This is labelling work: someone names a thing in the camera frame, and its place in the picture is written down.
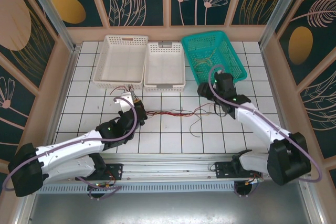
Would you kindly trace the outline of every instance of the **white basket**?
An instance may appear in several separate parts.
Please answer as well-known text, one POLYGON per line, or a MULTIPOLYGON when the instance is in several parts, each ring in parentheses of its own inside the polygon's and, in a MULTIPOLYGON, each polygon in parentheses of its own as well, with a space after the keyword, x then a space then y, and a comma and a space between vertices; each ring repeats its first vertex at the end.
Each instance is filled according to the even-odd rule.
POLYGON ((179 42, 150 42, 146 50, 144 86, 150 92, 182 92, 184 50, 179 42))
POLYGON ((106 35, 93 82, 100 88, 142 89, 148 36, 106 35))

